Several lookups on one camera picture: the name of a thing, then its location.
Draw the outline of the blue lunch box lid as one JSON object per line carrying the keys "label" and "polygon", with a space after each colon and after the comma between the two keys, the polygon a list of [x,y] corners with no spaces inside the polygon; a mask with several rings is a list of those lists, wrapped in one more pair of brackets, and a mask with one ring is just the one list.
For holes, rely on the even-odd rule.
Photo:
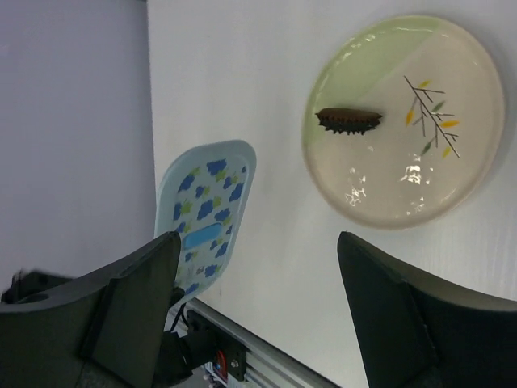
{"label": "blue lunch box lid", "polygon": [[174,285],[184,292],[181,303],[211,287],[228,266],[255,168],[254,148],[232,140],[186,151],[162,177],[154,234],[179,234]]}

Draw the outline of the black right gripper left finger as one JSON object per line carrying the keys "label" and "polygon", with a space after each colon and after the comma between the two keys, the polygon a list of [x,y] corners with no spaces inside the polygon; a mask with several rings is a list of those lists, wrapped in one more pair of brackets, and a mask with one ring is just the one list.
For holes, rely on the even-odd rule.
{"label": "black right gripper left finger", "polygon": [[4,387],[158,387],[180,237],[80,277],[18,272],[1,294]]}

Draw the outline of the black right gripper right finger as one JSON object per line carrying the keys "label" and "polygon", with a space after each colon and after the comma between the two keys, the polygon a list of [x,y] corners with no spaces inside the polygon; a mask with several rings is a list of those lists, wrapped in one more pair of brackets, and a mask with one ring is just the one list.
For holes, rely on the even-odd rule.
{"label": "black right gripper right finger", "polygon": [[338,263],[370,387],[514,387],[516,303],[342,232]]}

